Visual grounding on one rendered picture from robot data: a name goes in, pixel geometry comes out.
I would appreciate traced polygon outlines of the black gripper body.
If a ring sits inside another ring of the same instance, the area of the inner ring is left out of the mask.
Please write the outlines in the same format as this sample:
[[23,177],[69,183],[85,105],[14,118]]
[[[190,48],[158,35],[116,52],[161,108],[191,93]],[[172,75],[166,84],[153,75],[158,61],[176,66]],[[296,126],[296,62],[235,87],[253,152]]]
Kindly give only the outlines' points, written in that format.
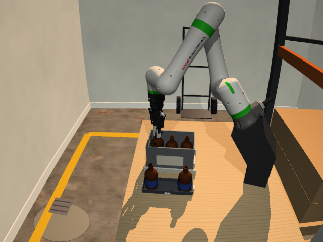
[[160,116],[163,106],[164,106],[164,102],[161,102],[161,103],[151,103],[150,102],[150,108],[151,108],[151,110],[154,110],[154,115],[155,115],[155,111],[157,111],[157,116]]

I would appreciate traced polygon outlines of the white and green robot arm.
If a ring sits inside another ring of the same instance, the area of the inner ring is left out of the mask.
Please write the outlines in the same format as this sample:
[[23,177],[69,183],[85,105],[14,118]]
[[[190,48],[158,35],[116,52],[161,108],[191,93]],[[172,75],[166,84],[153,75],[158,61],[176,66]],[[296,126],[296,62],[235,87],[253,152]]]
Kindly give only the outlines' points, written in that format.
[[243,130],[264,116],[265,105],[272,101],[250,104],[236,78],[230,78],[225,63],[219,25],[225,17],[223,7],[216,2],[203,5],[189,28],[181,46],[165,69],[154,66],[147,70],[148,101],[161,103],[165,95],[176,92],[190,64],[204,47],[212,95],[222,102],[232,118],[235,130]]

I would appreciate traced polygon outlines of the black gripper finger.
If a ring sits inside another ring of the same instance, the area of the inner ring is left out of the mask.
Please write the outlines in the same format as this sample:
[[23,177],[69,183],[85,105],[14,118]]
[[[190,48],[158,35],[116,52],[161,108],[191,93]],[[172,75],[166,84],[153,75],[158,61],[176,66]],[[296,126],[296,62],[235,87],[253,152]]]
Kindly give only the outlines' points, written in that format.
[[162,111],[161,111],[160,116],[157,116],[157,111],[155,111],[155,118],[156,118],[156,124],[157,124],[157,128],[156,128],[157,138],[160,138],[162,136],[161,135],[161,128],[164,127],[165,117],[166,117],[166,115],[163,114]]
[[154,110],[151,110],[151,108],[149,108],[148,110],[149,110],[149,114],[150,114],[151,124],[153,124],[153,135],[155,136],[157,124],[156,124],[156,118],[154,115]]

